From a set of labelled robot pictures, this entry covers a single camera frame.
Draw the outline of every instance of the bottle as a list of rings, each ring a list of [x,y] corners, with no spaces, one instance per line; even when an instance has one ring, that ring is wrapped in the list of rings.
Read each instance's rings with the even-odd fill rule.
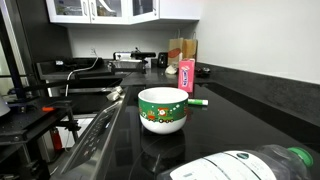
[[[167,170],[157,179],[310,180],[311,155],[302,148],[265,145],[256,150],[225,151]]]

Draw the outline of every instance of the white cabinet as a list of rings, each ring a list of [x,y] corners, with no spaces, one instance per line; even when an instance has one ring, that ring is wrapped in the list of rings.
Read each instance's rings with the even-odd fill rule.
[[[131,24],[153,20],[200,20],[202,0],[128,0]]]
[[[127,0],[46,0],[50,22],[128,24]]]
[[[201,0],[46,0],[53,23],[136,24],[199,20]]]

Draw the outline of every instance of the green marker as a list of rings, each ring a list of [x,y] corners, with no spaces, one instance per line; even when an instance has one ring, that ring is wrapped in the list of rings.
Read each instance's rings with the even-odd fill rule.
[[[203,100],[203,99],[188,99],[188,104],[207,106],[209,104],[209,102],[208,102],[208,100]]]

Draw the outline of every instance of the green bottle cap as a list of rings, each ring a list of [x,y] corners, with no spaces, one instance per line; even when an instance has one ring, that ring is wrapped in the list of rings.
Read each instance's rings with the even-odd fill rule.
[[[311,167],[313,165],[313,158],[311,154],[308,153],[308,151],[299,147],[291,147],[291,148],[288,148],[288,150],[297,154],[307,167]]]

